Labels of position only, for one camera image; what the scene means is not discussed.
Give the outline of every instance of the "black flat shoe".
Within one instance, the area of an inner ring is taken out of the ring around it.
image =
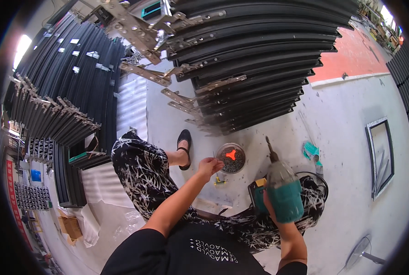
[[[182,140],[186,140],[186,141],[188,142],[188,149],[183,148],[183,147],[179,147],[179,143],[180,143],[180,141],[182,141]],[[191,149],[191,145],[192,145],[191,133],[190,133],[188,130],[184,129],[184,130],[180,133],[179,138],[177,139],[177,150],[179,150],[179,149],[184,150],[184,151],[186,152],[186,154],[188,154],[188,162],[189,162],[189,165],[187,165],[187,166],[179,166],[179,167],[180,167],[180,170],[183,170],[183,171],[188,170],[189,167],[191,166],[191,158],[189,157],[189,150]]]

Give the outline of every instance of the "woman's right arm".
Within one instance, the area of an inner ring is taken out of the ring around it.
[[[266,190],[263,195],[264,204],[269,210],[270,218],[278,227],[279,235],[281,236],[281,261],[279,262],[278,270],[291,262],[307,264],[307,246],[295,223],[277,222],[275,211],[269,201]]]

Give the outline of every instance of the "drill bit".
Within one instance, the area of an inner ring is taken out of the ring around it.
[[[279,161],[278,154],[273,151],[268,136],[266,136],[266,141],[267,141],[267,146],[269,147],[269,150],[270,150],[270,161],[272,163]]]

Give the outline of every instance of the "woman's left hand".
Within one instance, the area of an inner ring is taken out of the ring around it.
[[[207,157],[202,159],[198,164],[197,175],[208,182],[211,176],[220,171],[223,167],[224,163],[219,161],[216,157]]]

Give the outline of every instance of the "teal power drill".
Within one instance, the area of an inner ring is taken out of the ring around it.
[[[279,223],[299,220],[304,214],[301,182],[289,165],[279,160],[267,136],[266,141],[271,164],[265,179],[259,179],[249,185],[252,204],[257,214],[268,213],[263,201],[263,192],[266,189]]]

